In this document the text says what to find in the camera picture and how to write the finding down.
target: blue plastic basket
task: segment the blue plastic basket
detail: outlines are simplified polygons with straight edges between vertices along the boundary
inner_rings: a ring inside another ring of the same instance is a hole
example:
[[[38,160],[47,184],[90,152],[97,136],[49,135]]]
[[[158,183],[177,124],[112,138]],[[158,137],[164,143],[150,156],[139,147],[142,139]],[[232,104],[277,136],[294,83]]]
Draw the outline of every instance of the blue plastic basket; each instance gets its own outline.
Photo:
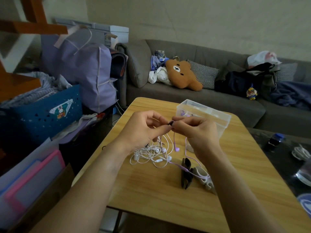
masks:
[[[0,108],[2,142],[40,145],[79,120],[82,117],[79,88],[79,85],[72,86],[29,105]]]

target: brown bear plush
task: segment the brown bear plush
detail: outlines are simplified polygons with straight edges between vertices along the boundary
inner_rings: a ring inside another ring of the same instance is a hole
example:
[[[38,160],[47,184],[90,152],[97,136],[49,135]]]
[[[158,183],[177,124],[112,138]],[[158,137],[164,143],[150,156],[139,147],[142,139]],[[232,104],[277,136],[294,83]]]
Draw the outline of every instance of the brown bear plush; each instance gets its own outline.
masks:
[[[190,88],[200,91],[202,84],[196,80],[191,66],[187,61],[168,60],[165,63],[171,83],[178,88]]]

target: plastic bag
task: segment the plastic bag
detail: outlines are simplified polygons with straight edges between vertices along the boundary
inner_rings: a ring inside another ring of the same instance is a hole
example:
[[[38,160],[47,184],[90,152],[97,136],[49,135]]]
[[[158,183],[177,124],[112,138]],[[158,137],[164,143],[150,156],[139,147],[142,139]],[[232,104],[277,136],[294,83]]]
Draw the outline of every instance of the plastic bag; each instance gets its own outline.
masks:
[[[282,62],[278,61],[276,54],[274,52],[270,52],[268,50],[264,50],[259,52],[258,54],[251,55],[247,58],[248,68],[251,69],[257,65],[263,63],[270,63],[273,65],[279,65]]]

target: clear plastic container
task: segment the clear plastic container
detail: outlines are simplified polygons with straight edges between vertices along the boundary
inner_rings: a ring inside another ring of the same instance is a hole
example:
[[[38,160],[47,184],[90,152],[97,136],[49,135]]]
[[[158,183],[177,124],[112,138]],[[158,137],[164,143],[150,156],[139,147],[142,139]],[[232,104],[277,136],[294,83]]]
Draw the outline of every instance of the clear plastic container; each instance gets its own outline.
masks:
[[[224,130],[228,127],[231,115],[199,104],[189,99],[180,103],[176,108],[176,116],[196,116],[208,118],[216,123],[218,137],[220,138]]]

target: gray sofa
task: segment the gray sofa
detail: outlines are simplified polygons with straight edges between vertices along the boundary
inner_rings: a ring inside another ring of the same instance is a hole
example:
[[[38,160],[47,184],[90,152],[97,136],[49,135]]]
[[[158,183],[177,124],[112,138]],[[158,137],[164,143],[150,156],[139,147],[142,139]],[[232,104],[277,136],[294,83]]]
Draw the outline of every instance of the gray sofa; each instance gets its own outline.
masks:
[[[293,107],[282,107],[263,99],[250,101],[214,90],[202,89],[199,92],[179,89],[163,83],[147,82],[151,70],[150,58],[155,50],[165,50],[168,58],[179,56],[180,60],[194,62],[222,69],[228,60],[246,68],[249,55],[216,50],[183,43],[159,40],[140,40],[119,44],[118,50],[128,55],[126,75],[120,81],[120,103],[127,107],[137,97],[147,97],[181,103],[190,99],[217,110],[236,114],[246,127],[257,128],[288,135],[311,138],[311,112]],[[289,59],[283,63],[298,63],[294,81],[311,83],[311,62]]]

